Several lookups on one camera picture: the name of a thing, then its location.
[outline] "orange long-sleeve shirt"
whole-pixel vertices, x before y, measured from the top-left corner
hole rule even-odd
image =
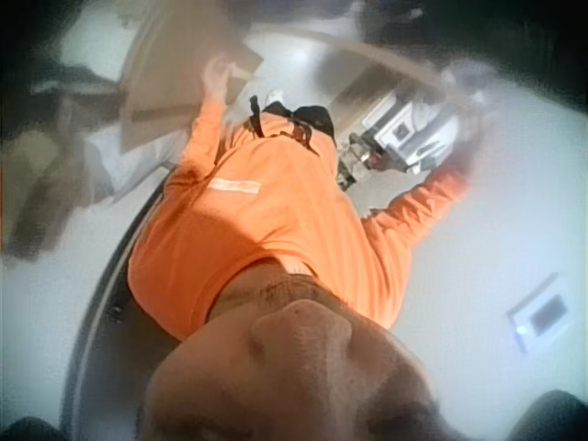
[[[130,260],[135,299],[183,340],[206,320],[224,286],[255,261],[292,255],[359,313],[390,327],[400,310],[412,248],[464,191],[442,166],[386,209],[360,219],[335,182],[333,141],[311,150],[292,124],[262,114],[265,138],[244,125],[217,159],[225,106],[206,100],[164,199]]]

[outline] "dark object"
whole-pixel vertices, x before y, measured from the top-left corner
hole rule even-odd
[[[56,428],[38,418],[23,418],[8,427],[0,441],[67,441]]]
[[[249,118],[249,125],[259,138],[264,138],[265,135],[261,127],[257,96],[252,96],[249,102],[251,103],[251,111],[253,113]],[[267,106],[264,109],[264,112],[287,118],[294,124],[294,131],[292,133],[282,131],[279,134],[272,135],[272,138],[276,136],[288,136],[294,141],[299,142],[305,148],[310,149],[312,137],[311,128],[315,128],[316,130],[322,131],[331,136],[333,143],[335,144],[333,122],[331,121],[328,110],[324,107],[300,107],[295,112],[291,112],[286,109],[282,103],[276,101]]]
[[[323,106],[304,106],[297,108],[294,112],[284,107],[282,103],[276,101],[264,108],[264,112],[278,115],[288,119],[297,119],[306,122],[311,127],[322,133],[326,133],[334,139],[334,125],[331,120],[329,111]]]
[[[588,439],[588,407],[562,390],[547,392],[531,405],[507,439],[508,441]]]
[[[363,29],[371,44],[423,55],[437,67],[464,55],[487,61],[517,83],[586,111],[583,19],[572,2],[375,0],[364,10]]]

